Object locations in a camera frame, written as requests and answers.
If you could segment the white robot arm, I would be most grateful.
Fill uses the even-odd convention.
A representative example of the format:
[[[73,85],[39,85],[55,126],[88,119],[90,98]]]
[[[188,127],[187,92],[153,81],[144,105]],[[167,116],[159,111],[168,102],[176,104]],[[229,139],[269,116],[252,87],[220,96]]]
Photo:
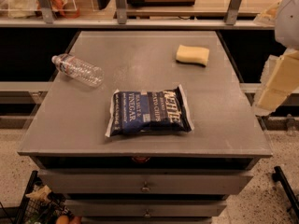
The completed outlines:
[[[275,39],[286,47],[264,64],[252,105],[256,116],[268,116],[299,88],[299,0],[282,0],[275,20]]]

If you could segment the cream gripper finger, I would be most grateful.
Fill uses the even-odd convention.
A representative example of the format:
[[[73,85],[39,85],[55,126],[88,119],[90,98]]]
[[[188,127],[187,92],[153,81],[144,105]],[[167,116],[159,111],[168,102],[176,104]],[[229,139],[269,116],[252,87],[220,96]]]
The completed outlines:
[[[268,116],[299,87],[299,51],[286,49],[279,57],[270,55],[260,81],[252,108],[256,116]]]

